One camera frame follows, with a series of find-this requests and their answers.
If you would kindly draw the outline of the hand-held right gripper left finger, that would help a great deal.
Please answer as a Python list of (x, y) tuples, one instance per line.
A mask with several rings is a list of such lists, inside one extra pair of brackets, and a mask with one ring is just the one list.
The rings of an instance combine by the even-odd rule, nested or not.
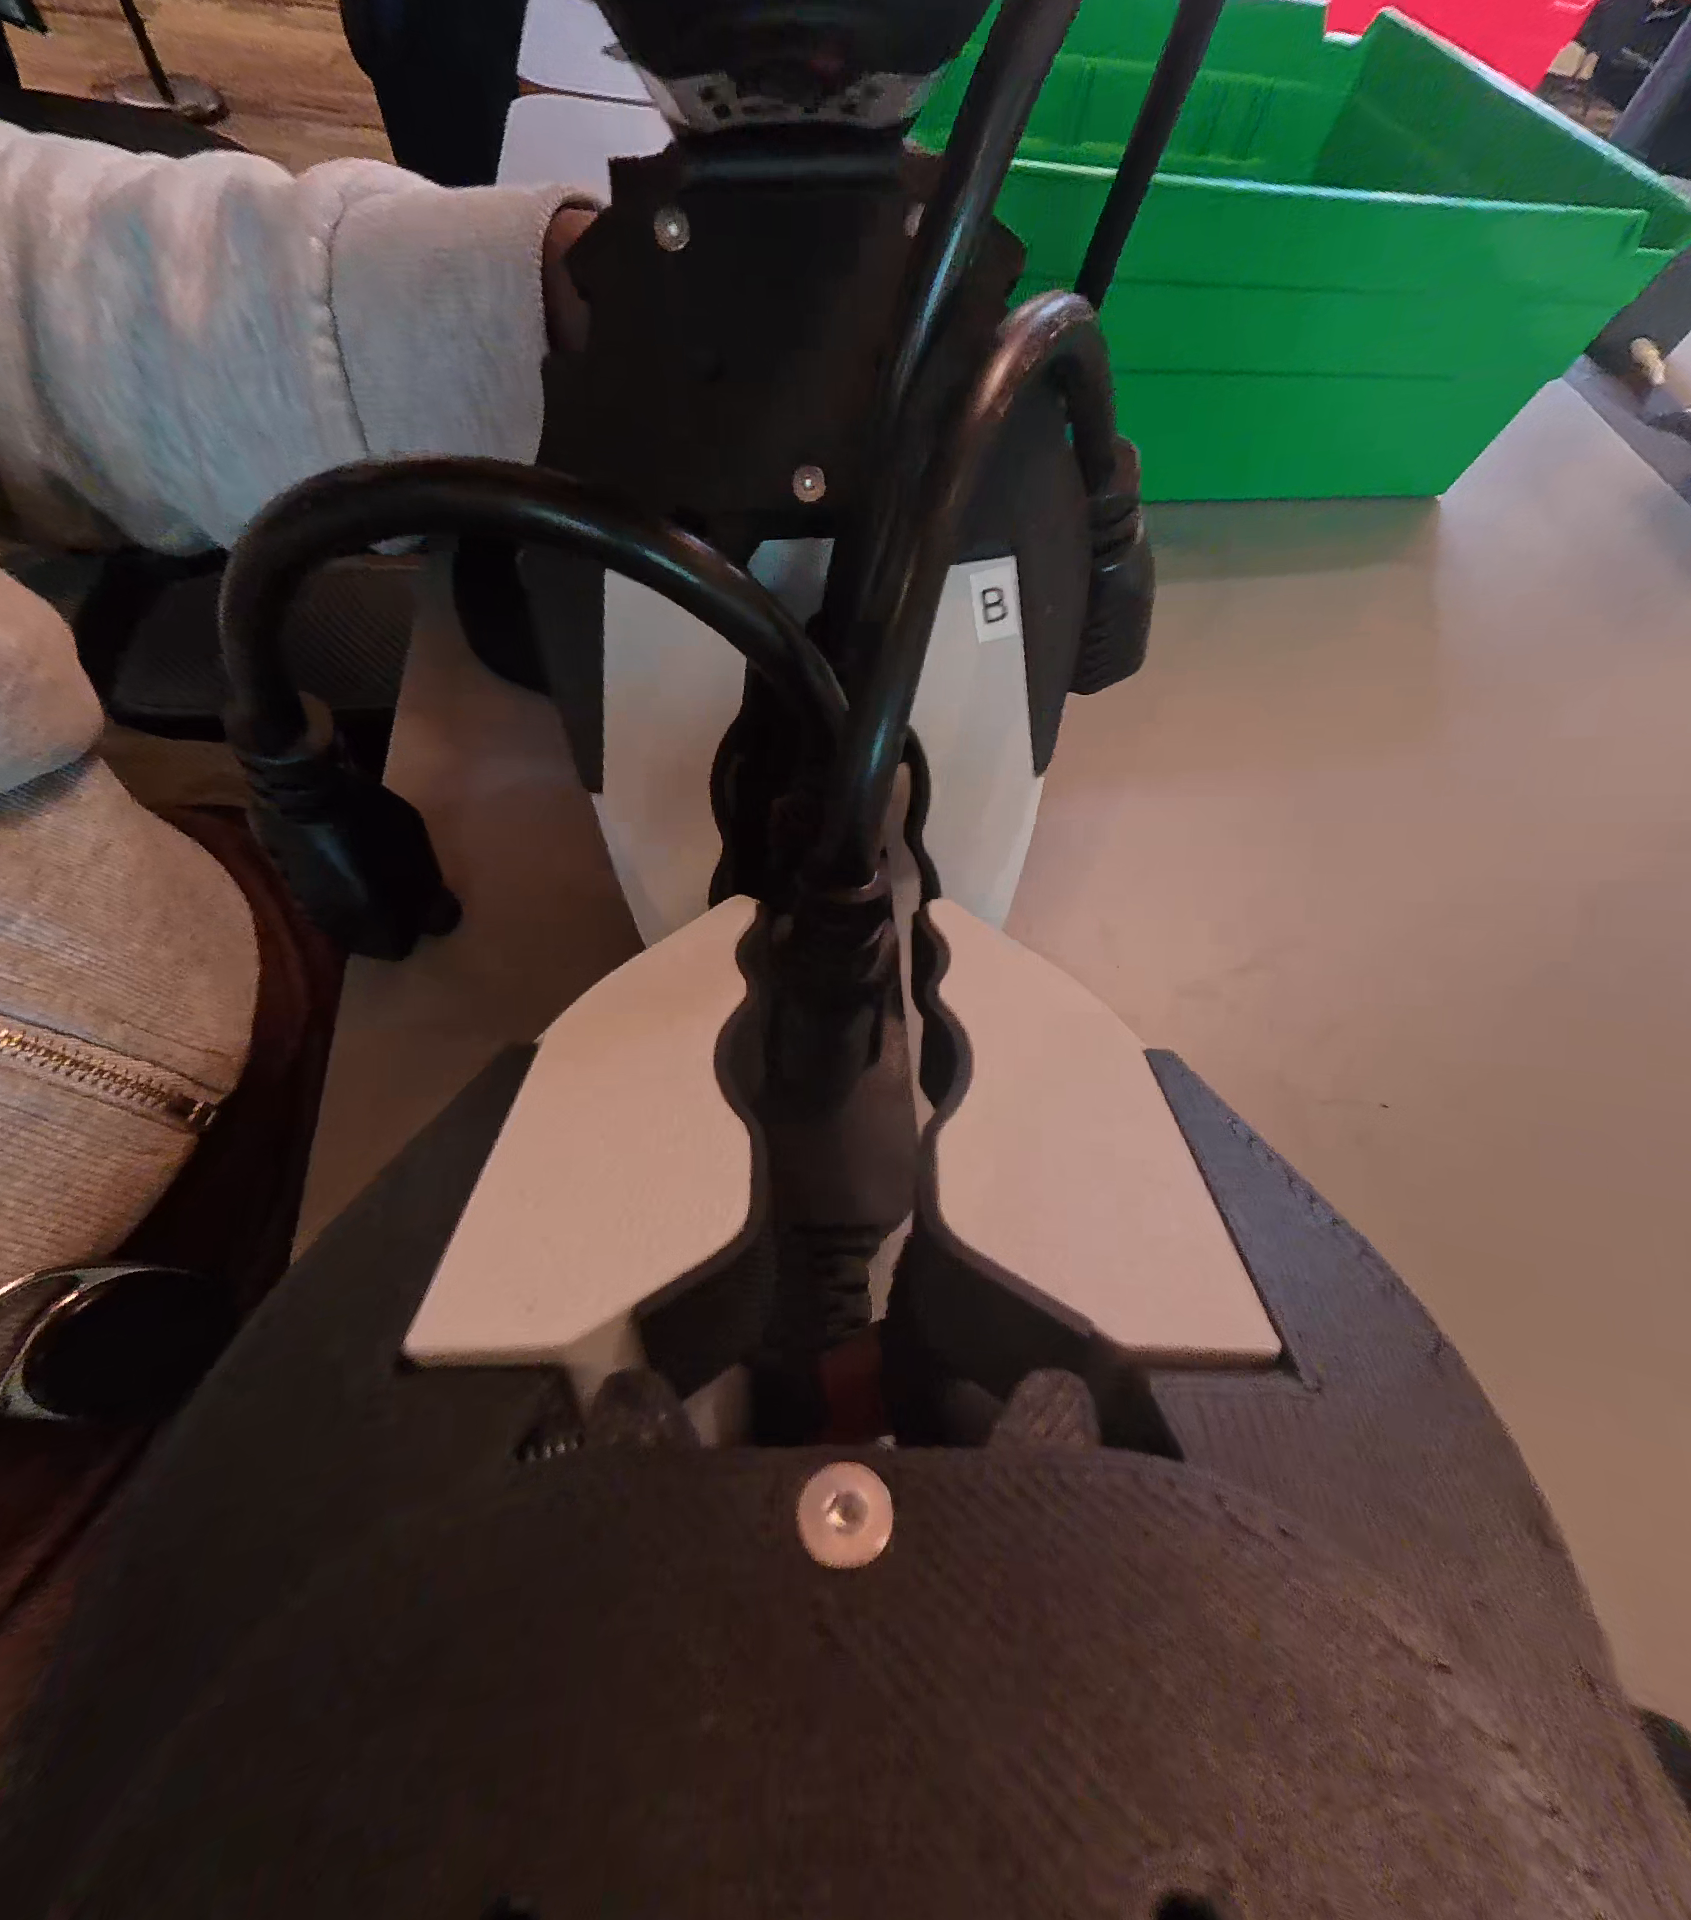
[(767, 1176), (739, 1092), (759, 904), (609, 972), (525, 1078), (405, 1335), (421, 1370), (727, 1375), (767, 1310)]

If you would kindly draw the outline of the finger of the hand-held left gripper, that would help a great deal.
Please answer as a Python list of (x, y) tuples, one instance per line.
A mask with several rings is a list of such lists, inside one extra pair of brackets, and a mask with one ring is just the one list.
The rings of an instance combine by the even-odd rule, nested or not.
[(928, 787), (918, 838), (938, 892), (990, 929), (1038, 823), (1074, 603), (1044, 559), (1002, 539), (974, 540), (936, 603), (908, 714)]
[(651, 589), (501, 540), (463, 540), (463, 635), (481, 666), (555, 710), (641, 943), (705, 914), (721, 852), (713, 754), (745, 661)]

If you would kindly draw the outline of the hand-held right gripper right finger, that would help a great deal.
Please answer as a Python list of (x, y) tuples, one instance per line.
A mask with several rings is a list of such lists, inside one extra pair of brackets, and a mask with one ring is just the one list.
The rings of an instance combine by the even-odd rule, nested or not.
[(930, 1105), (912, 1220), (952, 1278), (1138, 1365), (1272, 1366), (1280, 1336), (1128, 1027), (952, 901), (910, 935)]

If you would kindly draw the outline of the person's left forearm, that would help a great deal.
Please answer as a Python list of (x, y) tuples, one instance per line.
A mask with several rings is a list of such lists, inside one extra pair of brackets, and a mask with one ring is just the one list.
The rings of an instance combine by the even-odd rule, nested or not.
[(0, 532), (201, 555), (333, 468), (529, 464), (597, 212), (0, 121)]

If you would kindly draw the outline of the black textured pad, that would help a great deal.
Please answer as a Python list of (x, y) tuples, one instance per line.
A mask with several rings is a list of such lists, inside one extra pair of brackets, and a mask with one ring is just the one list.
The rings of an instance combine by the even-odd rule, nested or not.
[[(165, 740), (221, 745), (229, 700), (217, 637), (227, 556), (121, 551), (75, 589), (69, 627), (107, 719)], [(341, 717), (385, 724), (395, 708), (421, 565), (365, 555), (325, 566), (291, 604), (293, 682)]]

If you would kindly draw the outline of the large green plastic bin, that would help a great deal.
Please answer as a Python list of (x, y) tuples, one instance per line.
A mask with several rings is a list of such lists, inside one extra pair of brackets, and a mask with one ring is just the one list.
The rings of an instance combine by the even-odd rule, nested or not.
[(1691, 249), (1691, 194), (1396, 13), (1226, 5), (1098, 306), (1146, 503), (1420, 501)]

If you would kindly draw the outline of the metal carabiner clip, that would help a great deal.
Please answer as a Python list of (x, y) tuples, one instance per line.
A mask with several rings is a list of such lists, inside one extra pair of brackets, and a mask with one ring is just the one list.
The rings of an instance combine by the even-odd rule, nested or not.
[(0, 1420), (147, 1429), (223, 1357), (233, 1287), (157, 1261), (39, 1269), (0, 1287)]

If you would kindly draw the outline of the red plastic bin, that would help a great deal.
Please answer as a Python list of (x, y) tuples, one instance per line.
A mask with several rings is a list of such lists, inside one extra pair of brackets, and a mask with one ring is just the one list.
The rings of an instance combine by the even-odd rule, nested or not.
[(1396, 14), (1478, 60), (1506, 83), (1536, 88), (1576, 41), (1592, 3), (1326, 3), (1326, 33), (1360, 36)]

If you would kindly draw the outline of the small grey battery charger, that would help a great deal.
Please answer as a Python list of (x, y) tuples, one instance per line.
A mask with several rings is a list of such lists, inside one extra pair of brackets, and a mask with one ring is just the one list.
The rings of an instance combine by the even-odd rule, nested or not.
[(1620, 306), (1582, 350), (1604, 372), (1634, 372), (1648, 348), (1664, 361), (1691, 333), (1691, 244)]

